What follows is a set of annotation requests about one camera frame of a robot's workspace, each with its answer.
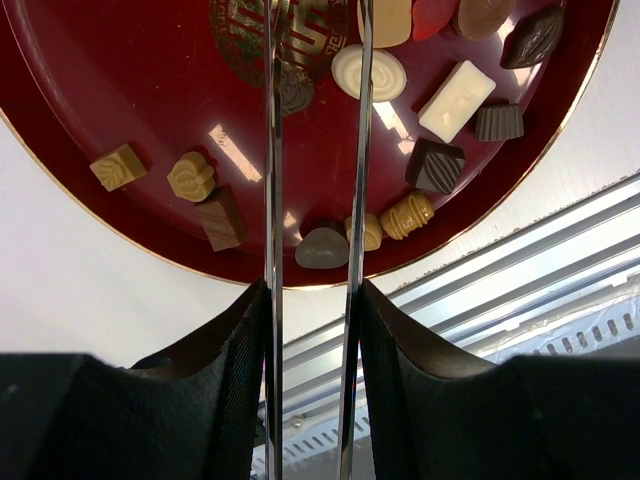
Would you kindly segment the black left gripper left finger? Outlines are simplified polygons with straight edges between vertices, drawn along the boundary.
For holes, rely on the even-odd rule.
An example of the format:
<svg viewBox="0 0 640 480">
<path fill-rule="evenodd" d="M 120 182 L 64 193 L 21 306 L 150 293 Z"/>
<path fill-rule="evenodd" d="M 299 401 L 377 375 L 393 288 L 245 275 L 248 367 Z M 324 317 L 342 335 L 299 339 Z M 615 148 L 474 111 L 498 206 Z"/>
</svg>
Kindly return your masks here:
<svg viewBox="0 0 640 480">
<path fill-rule="evenodd" d="M 5 479 L 246 479 L 265 284 L 129 368 L 81 353 L 1 358 Z"/>
</svg>

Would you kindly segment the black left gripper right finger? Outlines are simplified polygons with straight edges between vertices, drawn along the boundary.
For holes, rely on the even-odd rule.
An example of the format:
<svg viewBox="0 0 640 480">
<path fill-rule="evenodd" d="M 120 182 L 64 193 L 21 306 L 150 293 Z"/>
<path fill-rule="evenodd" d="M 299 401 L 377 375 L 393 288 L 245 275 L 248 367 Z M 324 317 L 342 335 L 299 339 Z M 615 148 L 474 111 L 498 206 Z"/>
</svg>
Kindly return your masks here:
<svg viewBox="0 0 640 480">
<path fill-rule="evenodd" d="M 380 479 L 635 479 L 639 363 L 493 364 L 361 290 L 360 347 Z"/>
</svg>

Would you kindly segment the tan square swirl chocolate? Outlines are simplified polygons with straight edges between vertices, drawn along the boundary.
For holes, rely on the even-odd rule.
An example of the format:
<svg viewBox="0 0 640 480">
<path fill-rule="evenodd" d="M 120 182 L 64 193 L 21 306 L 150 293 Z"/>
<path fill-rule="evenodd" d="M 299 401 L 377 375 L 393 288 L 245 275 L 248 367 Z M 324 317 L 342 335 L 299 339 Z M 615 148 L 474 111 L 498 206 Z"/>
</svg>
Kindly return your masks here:
<svg viewBox="0 0 640 480">
<path fill-rule="evenodd" d="M 114 191 L 147 174 L 147 169 L 129 144 L 121 145 L 90 165 L 102 187 Z"/>
</svg>

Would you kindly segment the dark round chocolate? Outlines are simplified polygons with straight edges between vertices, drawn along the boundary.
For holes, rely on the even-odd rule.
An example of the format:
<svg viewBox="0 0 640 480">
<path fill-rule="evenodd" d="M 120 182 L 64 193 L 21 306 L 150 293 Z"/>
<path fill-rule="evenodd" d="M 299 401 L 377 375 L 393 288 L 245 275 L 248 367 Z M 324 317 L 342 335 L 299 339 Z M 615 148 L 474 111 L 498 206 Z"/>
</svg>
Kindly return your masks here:
<svg viewBox="0 0 640 480">
<path fill-rule="evenodd" d="M 288 116 L 305 110 L 313 101 L 315 89 L 306 73 L 283 63 L 279 92 L 282 114 Z"/>
</svg>

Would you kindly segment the metal tongs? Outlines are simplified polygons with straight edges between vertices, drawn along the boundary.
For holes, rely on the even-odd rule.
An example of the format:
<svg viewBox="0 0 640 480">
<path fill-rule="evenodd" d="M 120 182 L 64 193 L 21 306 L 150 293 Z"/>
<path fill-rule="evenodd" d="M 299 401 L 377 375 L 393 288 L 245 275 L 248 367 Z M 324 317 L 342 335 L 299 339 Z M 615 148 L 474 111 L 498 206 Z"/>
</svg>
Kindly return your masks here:
<svg viewBox="0 0 640 480">
<path fill-rule="evenodd" d="M 271 297 L 271 331 L 265 360 L 266 459 L 268 479 L 283 477 L 283 206 L 282 108 L 279 24 L 289 10 L 286 1 L 263 3 L 265 155 L 265 267 Z M 366 201 L 370 159 L 374 12 L 371 1 L 361 3 L 364 46 L 359 95 L 356 176 L 352 202 L 351 245 L 343 341 L 339 406 L 337 477 L 350 479 L 353 468 L 355 401 L 360 339 L 361 290 L 364 281 Z"/>
</svg>

